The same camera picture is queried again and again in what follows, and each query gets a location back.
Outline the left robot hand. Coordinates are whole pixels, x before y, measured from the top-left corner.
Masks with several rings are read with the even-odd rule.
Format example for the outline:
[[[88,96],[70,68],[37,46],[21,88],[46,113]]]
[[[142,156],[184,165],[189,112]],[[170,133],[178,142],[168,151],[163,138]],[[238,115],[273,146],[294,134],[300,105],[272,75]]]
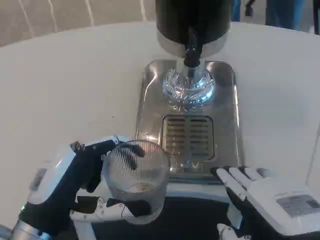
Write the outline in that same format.
[[[145,155],[137,143],[109,136],[87,145],[75,141],[67,145],[48,168],[40,168],[30,185],[11,239],[52,240],[69,228],[71,211],[85,216],[85,212],[80,211],[81,203],[75,201],[77,192],[80,189],[95,191],[101,182],[102,156],[115,148],[120,149],[130,170],[138,167],[134,157]]]

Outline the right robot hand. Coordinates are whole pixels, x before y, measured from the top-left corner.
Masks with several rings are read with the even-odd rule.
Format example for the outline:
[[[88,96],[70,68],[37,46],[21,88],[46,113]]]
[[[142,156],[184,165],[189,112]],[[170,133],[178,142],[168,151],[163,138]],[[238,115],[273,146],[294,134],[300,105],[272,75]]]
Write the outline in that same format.
[[[238,228],[219,223],[221,240],[318,240],[320,199],[306,185],[254,167],[213,167],[242,216]]]

